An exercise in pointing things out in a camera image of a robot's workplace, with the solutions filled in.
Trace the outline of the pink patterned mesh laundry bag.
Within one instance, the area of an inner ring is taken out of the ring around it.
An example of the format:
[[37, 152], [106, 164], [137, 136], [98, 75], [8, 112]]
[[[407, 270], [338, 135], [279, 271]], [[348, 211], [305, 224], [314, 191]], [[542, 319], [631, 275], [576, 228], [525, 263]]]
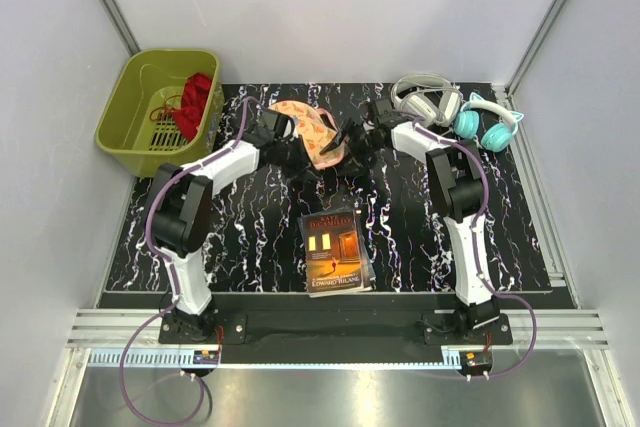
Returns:
[[294, 100], [276, 102], [269, 109], [293, 119], [294, 136], [302, 141], [305, 152], [316, 169], [334, 167], [344, 160], [344, 145], [323, 153], [338, 135], [338, 128], [327, 110], [315, 109], [309, 104]]

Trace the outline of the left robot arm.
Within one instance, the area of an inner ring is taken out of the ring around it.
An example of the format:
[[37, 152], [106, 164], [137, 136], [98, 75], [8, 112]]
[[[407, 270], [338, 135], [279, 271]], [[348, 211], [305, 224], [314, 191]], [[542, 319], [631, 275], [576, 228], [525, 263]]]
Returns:
[[181, 166], [165, 163], [156, 171], [145, 207], [145, 241], [167, 270], [171, 301], [161, 317], [179, 335], [196, 343], [221, 335], [202, 254], [214, 197], [268, 162], [305, 160], [299, 124], [292, 115], [268, 109], [248, 132], [239, 132], [222, 148]]

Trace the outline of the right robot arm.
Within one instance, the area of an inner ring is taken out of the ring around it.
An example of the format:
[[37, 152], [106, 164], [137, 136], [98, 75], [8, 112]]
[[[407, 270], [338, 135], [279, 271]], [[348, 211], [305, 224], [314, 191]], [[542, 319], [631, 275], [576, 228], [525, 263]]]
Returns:
[[425, 120], [395, 109], [387, 99], [371, 102], [370, 125], [347, 119], [319, 144], [316, 157], [340, 153], [342, 161], [360, 161], [389, 147], [424, 162], [432, 207], [447, 227], [455, 262], [460, 305], [445, 324], [460, 340], [472, 344], [486, 336], [500, 316], [485, 247], [488, 180], [473, 141], [446, 138], [424, 126]]

